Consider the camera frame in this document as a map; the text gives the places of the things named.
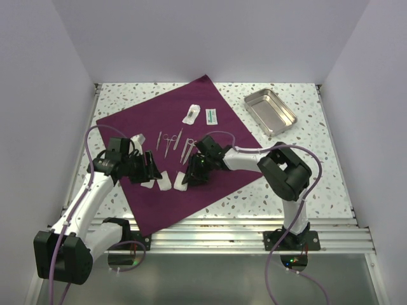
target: speckled table surface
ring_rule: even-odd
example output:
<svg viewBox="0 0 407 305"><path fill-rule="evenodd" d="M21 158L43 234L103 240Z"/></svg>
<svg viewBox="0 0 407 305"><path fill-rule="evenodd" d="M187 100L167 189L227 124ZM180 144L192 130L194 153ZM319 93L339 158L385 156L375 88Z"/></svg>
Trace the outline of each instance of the speckled table surface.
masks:
<svg viewBox="0 0 407 305"><path fill-rule="evenodd" d="M96 120L104 116L140 104L182 85L185 84L105 83L100 92L92 125L95 125ZM320 183L307 200L309 218L353 218L352 206L343 186L340 169L314 84L215 83L215 86L262 147L272 146L277 141L283 141L287 144L297 144L309 148L320 157L324 172ZM298 117L298 122L290 130L272 139L261 131L243 105L245 96L263 88L273 88ZM97 130L91 133L88 143L92 156L96 156L104 148L102 138ZM298 152L298 154L307 162L313 173L317 173L315 161L302 152ZM87 165L88 160L83 153L72 190L73 194L76 194L80 188ZM108 194L96 217L133 218L120 185L117 185ZM191 215L189 219L264 219L270 217L283 218L282 202L280 198L274 195L262 177Z"/></svg>

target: black bracket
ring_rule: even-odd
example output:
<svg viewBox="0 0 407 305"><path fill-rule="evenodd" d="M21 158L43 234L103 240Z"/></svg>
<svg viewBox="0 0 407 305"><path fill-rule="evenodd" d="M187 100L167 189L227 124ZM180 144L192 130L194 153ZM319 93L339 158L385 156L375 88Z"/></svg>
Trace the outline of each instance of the black bracket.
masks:
<svg viewBox="0 0 407 305"><path fill-rule="evenodd" d="M132 231L131 232L131 240L138 241L142 243L146 247L146 251L150 251L151 248L151 234L142 236L140 231ZM133 244L129 243L127 245L121 245L118 247L112 248L112 250L122 250L122 251L129 251L128 254L109 254L107 257L107 262L110 266L114 265L122 265L122 266L129 266L133 264L133 255L130 251L134 249Z"/></svg>
<svg viewBox="0 0 407 305"><path fill-rule="evenodd" d="M319 237L317 231L309 230L310 224L299 235L288 233L283 239L280 245L277 246L278 251L302 251L307 246L308 251L319 251L321 244L319 243ZM284 234L285 229L278 229L275 231L263 232L263 243L265 244L265 250L270 251L280 237Z"/></svg>

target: stainless steel tray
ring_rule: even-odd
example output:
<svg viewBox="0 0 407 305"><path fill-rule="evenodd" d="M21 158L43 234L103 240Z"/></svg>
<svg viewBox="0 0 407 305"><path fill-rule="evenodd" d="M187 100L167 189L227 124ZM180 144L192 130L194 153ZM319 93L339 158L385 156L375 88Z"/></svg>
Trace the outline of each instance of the stainless steel tray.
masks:
<svg viewBox="0 0 407 305"><path fill-rule="evenodd" d="M268 88L245 97L244 106L261 129L271 137L290 129L297 122L295 114Z"/></svg>

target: white packet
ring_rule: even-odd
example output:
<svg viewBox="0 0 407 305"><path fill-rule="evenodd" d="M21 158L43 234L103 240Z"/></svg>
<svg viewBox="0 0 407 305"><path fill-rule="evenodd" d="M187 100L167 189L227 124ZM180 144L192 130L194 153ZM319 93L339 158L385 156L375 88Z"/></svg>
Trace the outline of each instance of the white packet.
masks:
<svg viewBox="0 0 407 305"><path fill-rule="evenodd" d="M186 117L183 119L183 123L192 125L195 122L195 119L197 118L200 111L201 107L199 107L199 105L192 104L190 109L188 110L188 113L186 114Z"/></svg>

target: mounting plate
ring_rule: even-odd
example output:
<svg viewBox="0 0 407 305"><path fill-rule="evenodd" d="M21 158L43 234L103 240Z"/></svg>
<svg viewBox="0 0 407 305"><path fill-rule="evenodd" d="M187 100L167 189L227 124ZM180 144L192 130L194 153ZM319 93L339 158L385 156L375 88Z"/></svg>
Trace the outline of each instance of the mounting plate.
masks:
<svg viewBox="0 0 407 305"><path fill-rule="evenodd" d="M270 251L274 244L283 235L281 230L276 231L265 231L263 232L263 243L265 244L265 250ZM308 251L319 251L321 249L321 244L319 243L319 237L317 231L308 231L304 234L304 242L297 247L290 247L287 243L283 242L278 245L277 251L301 251L305 244L308 245Z"/></svg>
<svg viewBox="0 0 407 305"><path fill-rule="evenodd" d="M146 247L146 251L150 251L151 247L151 234L147 236L142 236L140 231L132 231L132 238L139 243L142 243ZM107 256L107 262L110 266L114 265L132 265L134 261L134 256L130 253L133 244L122 245L115 247L114 250L128 250L127 254L109 254Z"/></svg>

